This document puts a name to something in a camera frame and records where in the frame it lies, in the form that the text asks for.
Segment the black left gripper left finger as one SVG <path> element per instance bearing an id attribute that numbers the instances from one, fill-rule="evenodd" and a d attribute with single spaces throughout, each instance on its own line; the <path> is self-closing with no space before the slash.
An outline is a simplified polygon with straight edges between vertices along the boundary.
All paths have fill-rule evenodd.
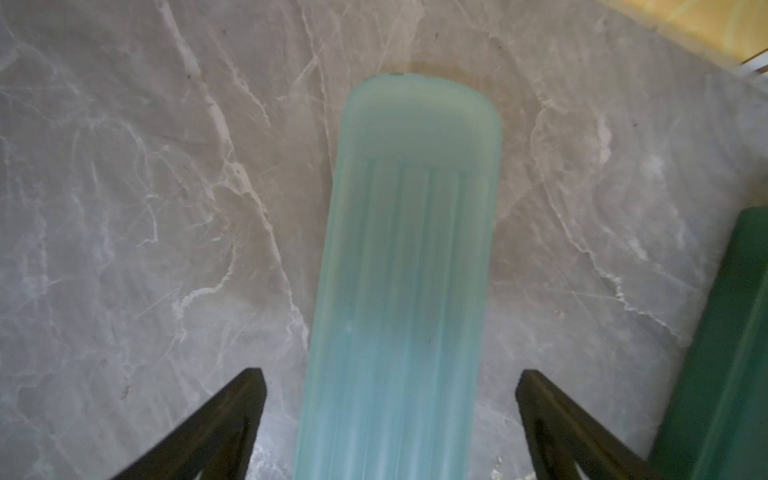
<path id="1" fill-rule="evenodd" d="M 117 479 L 244 479 L 267 397 L 246 368 Z"/>

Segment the dark green pencil case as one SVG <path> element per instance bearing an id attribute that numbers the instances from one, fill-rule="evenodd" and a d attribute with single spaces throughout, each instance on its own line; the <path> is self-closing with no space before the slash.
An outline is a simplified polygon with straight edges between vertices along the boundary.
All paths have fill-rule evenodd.
<path id="1" fill-rule="evenodd" d="M 767 209 L 743 210 L 649 457 L 665 479 L 767 476 Z"/>

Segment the teal translucent pencil case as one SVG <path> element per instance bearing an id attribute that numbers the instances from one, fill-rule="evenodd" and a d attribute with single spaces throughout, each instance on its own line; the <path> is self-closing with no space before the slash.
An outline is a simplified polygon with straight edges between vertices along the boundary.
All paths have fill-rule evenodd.
<path id="1" fill-rule="evenodd" d="M 466 476 L 502 139 L 493 104 L 450 80 L 349 94 L 295 478 Z"/>

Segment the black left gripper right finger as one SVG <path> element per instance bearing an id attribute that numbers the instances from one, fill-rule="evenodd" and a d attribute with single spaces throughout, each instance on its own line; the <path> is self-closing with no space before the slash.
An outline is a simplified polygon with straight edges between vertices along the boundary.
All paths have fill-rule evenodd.
<path id="1" fill-rule="evenodd" d="M 538 370 L 515 390 L 538 479 L 658 479 L 636 455 Z"/>

